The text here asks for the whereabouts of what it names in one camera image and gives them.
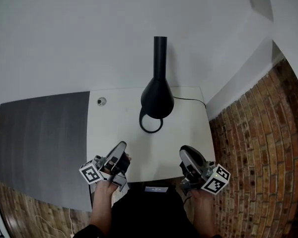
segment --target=white cable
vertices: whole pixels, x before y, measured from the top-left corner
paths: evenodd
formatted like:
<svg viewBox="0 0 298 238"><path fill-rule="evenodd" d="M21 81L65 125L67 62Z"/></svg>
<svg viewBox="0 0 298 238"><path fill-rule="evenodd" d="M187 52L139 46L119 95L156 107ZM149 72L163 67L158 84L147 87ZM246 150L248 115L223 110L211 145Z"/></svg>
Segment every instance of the white cable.
<svg viewBox="0 0 298 238"><path fill-rule="evenodd" d="M71 221L72 235L74 235L74 232L73 232L73 222L72 222L72 219L71 219L71 210L70 210L70 208L69 208L69 217L70 217L70 221Z"/></svg>
<svg viewBox="0 0 298 238"><path fill-rule="evenodd" d="M56 231L59 231L59 232L61 232L63 235L64 235L64 237L66 238L66 235L65 235L65 233L63 233L63 231L61 231L61 230L59 230L59 229L56 229L56 228L53 228L45 219L43 219L41 216L39 216L39 215L35 215L34 216L34 218L35 218L35 224L36 224L36 227L39 229L39 230L41 230L42 232L44 232L44 233L46 233L47 235L50 235L50 236L53 236L53 237L55 237L55 238L57 238L56 236L54 236L54 235L52 235L52 234L49 234L48 232L46 232L46 231L44 231L42 228L40 228L39 226L38 226L38 223L36 222L36 217L39 217L39 218L41 218L42 220L44 220L52 229L54 229L54 230L56 230Z"/></svg>

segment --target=lamp shade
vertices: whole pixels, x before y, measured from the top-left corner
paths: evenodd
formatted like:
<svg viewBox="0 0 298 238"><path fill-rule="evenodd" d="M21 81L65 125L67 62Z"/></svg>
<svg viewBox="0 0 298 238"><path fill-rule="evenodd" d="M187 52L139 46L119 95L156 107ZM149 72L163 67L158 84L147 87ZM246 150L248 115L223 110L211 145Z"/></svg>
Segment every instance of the lamp shade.
<svg viewBox="0 0 298 238"><path fill-rule="evenodd" d="M174 99L165 78L167 37L154 37L153 78L141 96L142 112L155 119L167 117Z"/></svg>

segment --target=brick wall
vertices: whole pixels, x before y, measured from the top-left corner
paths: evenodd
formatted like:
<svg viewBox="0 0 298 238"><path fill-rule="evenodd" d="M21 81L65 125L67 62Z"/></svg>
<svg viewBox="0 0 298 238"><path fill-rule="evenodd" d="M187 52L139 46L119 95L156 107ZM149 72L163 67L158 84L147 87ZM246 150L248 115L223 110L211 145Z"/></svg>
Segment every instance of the brick wall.
<svg viewBox="0 0 298 238"><path fill-rule="evenodd" d="M298 237L298 80L286 60L210 121L231 172L215 197L224 237Z"/></svg>

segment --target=black shirt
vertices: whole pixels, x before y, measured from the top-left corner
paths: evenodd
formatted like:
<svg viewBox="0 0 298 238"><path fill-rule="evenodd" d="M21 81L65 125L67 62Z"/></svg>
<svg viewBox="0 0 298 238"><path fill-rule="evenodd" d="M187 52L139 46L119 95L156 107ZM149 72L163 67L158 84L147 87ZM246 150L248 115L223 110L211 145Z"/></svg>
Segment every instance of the black shirt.
<svg viewBox="0 0 298 238"><path fill-rule="evenodd" d="M112 207L109 237L200 237L188 220L180 195L130 189ZM104 238L98 227L89 225L74 238Z"/></svg>

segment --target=white table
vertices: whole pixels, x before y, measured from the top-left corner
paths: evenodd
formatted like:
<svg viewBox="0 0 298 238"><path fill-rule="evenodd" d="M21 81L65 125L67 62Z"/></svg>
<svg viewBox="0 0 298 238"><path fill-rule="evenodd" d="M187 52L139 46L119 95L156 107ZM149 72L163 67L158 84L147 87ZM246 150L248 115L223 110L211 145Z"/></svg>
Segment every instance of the white table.
<svg viewBox="0 0 298 238"><path fill-rule="evenodd" d="M120 141L127 143L132 157L127 171L128 182L168 179L182 176L179 150L190 145L207 161L215 154L205 107L198 101L174 99L172 113L163 119L163 127L148 134L139 126L143 88L91 91L87 119L87 161L95 155L106 156ZM199 87L173 87L174 96L202 100ZM97 100L105 97L100 107ZM157 129L160 121L144 117L144 127Z"/></svg>

